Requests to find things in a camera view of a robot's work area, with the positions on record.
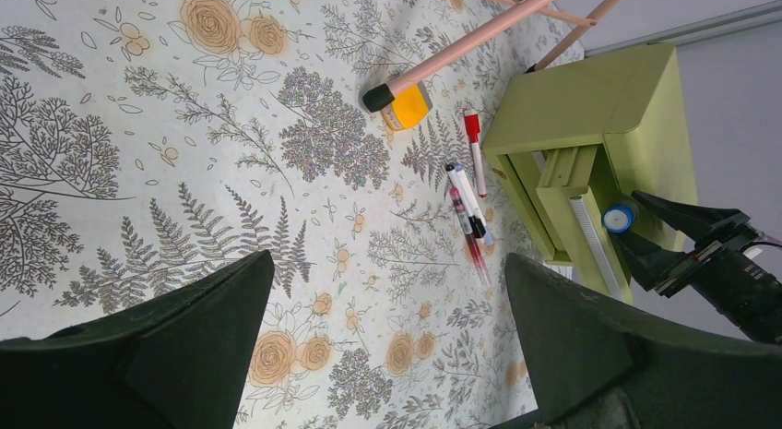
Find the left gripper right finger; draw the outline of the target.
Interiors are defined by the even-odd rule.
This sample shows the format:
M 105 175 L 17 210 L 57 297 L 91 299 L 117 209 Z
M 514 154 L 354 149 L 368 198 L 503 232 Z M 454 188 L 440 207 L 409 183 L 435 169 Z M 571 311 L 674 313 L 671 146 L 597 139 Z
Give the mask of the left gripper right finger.
M 650 315 L 525 256 L 504 276 L 543 426 L 780 426 L 778 346 Z

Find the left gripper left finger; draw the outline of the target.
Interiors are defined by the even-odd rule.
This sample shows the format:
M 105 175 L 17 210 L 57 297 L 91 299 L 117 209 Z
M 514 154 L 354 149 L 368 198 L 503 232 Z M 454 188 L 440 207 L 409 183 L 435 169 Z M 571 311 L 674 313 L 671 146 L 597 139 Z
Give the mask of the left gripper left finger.
M 230 428 L 275 266 L 256 252 L 142 304 L 1 344 L 5 428 Z

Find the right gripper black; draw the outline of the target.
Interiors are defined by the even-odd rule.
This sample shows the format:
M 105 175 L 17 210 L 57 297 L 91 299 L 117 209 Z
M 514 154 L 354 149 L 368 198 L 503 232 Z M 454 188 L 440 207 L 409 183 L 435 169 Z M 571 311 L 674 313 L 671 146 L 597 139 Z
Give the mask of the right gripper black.
M 751 238 L 744 232 L 719 240 L 749 223 L 750 217 L 739 209 L 688 205 L 639 190 L 632 198 L 697 244 L 716 239 L 686 255 L 632 231 L 614 234 L 637 284 L 668 298 L 691 286 L 750 340 L 781 342 L 781 282 L 750 258 L 764 247 L 779 250 L 779 239 L 763 232 Z

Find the blue grey toy piece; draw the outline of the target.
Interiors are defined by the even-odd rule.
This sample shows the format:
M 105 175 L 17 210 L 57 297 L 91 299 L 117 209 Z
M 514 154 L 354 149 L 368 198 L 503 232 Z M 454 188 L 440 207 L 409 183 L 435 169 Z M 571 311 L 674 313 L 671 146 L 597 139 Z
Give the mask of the blue grey toy piece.
M 638 205 L 629 198 L 612 204 L 602 215 L 602 224 L 610 233 L 629 231 L 639 215 Z

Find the yellow-green drawer cabinet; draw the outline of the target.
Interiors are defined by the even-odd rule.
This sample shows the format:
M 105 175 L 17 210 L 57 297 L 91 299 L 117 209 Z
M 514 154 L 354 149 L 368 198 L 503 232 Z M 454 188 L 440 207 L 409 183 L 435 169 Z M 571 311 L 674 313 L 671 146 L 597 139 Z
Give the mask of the yellow-green drawer cabinet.
M 635 46 L 514 77 L 482 143 L 543 260 L 626 303 L 631 273 L 603 225 L 642 191 L 698 201 L 677 49 Z

